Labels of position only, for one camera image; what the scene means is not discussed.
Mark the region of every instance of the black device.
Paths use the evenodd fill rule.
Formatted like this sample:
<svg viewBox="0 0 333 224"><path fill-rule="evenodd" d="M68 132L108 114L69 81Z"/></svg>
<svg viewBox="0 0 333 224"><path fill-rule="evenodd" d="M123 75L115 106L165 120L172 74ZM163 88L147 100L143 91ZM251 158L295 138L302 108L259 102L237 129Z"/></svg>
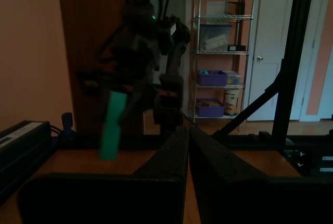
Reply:
<svg viewBox="0 0 333 224"><path fill-rule="evenodd" d="M0 133L0 204L34 172L36 158L51 147L49 122L23 121Z"/></svg>
<svg viewBox="0 0 333 224"><path fill-rule="evenodd" d="M183 223L188 128L132 175L51 174L20 190L23 223Z"/></svg>
<svg viewBox="0 0 333 224"><path fill-rule="evenodd" d="M228 51L246 51L246 46L244 45L228 45Z"/></svg>
<svg viewBox="0 0 333 224"><path fill-rule="evenodd" d="M197 127L189 161L202 224L330 218L332 179L269 177Z"/></svg>

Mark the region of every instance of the green object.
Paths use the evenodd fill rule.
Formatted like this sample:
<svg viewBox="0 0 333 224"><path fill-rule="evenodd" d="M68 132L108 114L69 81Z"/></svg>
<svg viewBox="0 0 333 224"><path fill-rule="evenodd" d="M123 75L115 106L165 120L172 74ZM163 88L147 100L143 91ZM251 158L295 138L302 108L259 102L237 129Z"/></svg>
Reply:
<svg viewBox="0 0 333 224"><path fill-rule="evenodd" d="M101 160L116 160L121 136L118 120L126 107L127 95L110 91L109 105L100 147Z"/></svg>

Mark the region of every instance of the white label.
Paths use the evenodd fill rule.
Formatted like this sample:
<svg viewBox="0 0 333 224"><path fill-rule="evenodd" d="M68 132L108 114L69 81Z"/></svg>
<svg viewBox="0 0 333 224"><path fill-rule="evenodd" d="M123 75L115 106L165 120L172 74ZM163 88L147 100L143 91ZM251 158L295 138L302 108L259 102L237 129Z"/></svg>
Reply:
<svg viewBox="0 0 333 224"><path fill-rule="evenodd" d="M333 172L333 168L321 168L321 172Z"/></svg>
<svg viewBox="0 0 333 224"><path fill-rule="evenodd" d="M323 160L333 160L333 156L323 156Z"/></svg>
<svg viewBox="0 0 333 224"><path fill-rule="evenodd" d="M38 127L39 125L43 124L42 122L31 122L24 127L10 133L9 135L2 137L0 139L0 148L11 143L12 141L16 140L18 137L28 133L29 131L33 130L34 128Z"/></svg>
<svg viewBox="0 0 333 224"><path fill-rule="evenodd" d="M171 35L173 35L173 33L175 33L175 31L176 31L176 24L174 24L174 25L171 27L171 30L170 30Z"/></svg>

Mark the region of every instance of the box on shelf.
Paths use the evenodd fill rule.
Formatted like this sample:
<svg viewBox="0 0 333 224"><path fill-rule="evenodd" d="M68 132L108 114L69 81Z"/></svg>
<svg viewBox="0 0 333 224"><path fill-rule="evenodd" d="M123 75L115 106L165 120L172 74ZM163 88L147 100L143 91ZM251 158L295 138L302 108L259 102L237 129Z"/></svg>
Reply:
<svg viewBox="0 0 333 224"><path fill-rule="evenodd" d="M241 74L239 74L235 71L224 71L224 73L228 75L227 82L226 82L227 85L240 84Z"/></svg>
<svg viewBox="0 0 333 224"><path fill-rule="evenodd" d="M246 51L244 45L228 45L228 51Z"/></svg>
<svg viewBox="0 0 333 224"><path fill-rule="evenodd" d="M200 24L201 51L227 51L232 25Z"/></svg>
<svg viewBox="0 0 333 224"><path fill-rule="evenodd" d="M205 101L215 102L220 106L201 106L202 103L205 103ZM222 117L224 115L224 105L217 99L198 98L196 101L196 106L197 116L199 117Z"/></svg>
<svg viewBox="0 0 333 224"><path fill-rule="evenodd" d="M198 82L205 86L226 86L227 78L228 75L220 70L199 70Z"/></svg>
<svg viewBox="0 0 333 224"><path fill-rule="evenodd" d="M238 103L238 89L225 89L224 90L224 104L225 115L235 116L237 115L237 103Z"/></svg>

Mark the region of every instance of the cylindrical container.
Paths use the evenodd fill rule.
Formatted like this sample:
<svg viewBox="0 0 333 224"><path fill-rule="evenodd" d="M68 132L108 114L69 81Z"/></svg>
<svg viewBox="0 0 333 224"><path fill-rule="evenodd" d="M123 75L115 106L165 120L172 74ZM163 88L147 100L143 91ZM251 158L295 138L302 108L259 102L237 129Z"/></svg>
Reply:
<svg viewBox="0 0 333 224"><path fill-rule="evenodd" d="M237 115L238 89L224 89L224 114L226 116Z"/></svg>

